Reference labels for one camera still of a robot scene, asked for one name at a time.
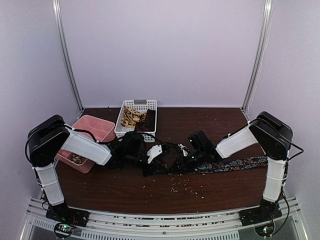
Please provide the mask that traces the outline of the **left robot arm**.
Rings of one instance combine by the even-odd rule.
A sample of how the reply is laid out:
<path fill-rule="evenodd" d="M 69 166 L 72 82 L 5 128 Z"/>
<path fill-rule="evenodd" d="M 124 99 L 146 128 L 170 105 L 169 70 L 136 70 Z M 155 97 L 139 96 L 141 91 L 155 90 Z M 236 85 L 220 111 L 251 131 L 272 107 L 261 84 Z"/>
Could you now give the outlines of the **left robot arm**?
<path fill-rule="evenodd" d="M 54 164 L 61 151 L 110 169 L 121 169 L 126 165 L 138 167 L 144 176 L 168 170 L 168 165 L 161 160 L 161 156 L 170 151 L 167 143 L 160 141 L 146 149 L 145 133 L 130 131 L 116 138 L 114 129 L 114 122 L 91 115 L 82 116 L 70 126 L 56 114 L 28 133 L 24 149 L 26 158 L 44 190 L 49 210 L 61 222 L 72 218 Z"/>

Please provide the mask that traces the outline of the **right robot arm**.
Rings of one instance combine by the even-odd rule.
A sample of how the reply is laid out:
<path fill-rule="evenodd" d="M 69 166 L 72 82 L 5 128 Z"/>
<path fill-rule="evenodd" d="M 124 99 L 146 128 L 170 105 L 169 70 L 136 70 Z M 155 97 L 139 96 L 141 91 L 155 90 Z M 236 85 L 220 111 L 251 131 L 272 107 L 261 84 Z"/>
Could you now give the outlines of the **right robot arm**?
<path fill-rule="evenodd" d="M 180 155 L 169 168 L 171 174 L 191 173 L 203 163 L 218 164 L 223 159 L 258 144 L 267 159 L 266 183 L 260 206 L 256 210 L 259 220 L 268 220 L 275 212 L 288 175 L 291 147 L 301 153 L 304 150 L 292 142 L 292 129 L 263 111 L 256 119 L 247 123 L 234 133 L 225 136 L 217 144 L 213 144 L 202 131 L 196 131 L 188 136 L 188 141 L 194 148 L 194 153 L 181 146 Z"/>

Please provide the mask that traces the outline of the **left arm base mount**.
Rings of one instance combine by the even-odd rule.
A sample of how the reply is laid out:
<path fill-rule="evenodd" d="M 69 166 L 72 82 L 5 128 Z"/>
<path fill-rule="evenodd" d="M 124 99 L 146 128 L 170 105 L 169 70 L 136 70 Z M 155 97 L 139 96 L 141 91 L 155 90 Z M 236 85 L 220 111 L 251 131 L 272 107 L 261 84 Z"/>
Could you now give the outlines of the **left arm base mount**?
<path fill-rule="evenodd" d="M 70 208 L 65 204 L 49 205 L 46 211 L 46 218 L 67 223 L 72 226 L 86 227 L 90 213 L 86 210 Z"/>

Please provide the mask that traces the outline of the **navy floral patterned tie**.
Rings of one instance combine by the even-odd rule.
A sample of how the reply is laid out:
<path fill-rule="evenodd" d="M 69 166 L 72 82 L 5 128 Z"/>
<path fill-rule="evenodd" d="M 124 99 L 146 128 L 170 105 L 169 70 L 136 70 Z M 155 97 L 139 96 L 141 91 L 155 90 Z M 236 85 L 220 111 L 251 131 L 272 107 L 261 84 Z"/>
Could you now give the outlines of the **navy floral patterned tie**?
<path fill-rule="evenodd" d="M 205 162 L 197 168 L 194 173 L 188 174 L 209 174 L 209 173 L 223 173 L 249 170 L 252 168 L 266 167 L 268 165 L 268 159 L 266 156 L 247 157 L 236 160 L 222 161 L 218 163 Z M 158 175 L 188 175 L 188 174 L 170 174 L 170 168 L 168 174 Z"/>

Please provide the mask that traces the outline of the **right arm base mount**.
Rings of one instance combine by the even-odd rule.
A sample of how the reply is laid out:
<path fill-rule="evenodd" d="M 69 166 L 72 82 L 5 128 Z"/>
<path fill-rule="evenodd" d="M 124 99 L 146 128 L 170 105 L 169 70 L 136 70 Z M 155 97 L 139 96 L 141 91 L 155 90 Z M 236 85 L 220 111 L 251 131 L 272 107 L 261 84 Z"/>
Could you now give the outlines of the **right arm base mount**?
<path fill-rule="evenodd" d="M 258 206 L 241 210 L 238 214 L 243 227 L 271 222 L 283 215 L 279 205 L 277 205 L 274 210 L 271 210 L 268 206 Z"/>

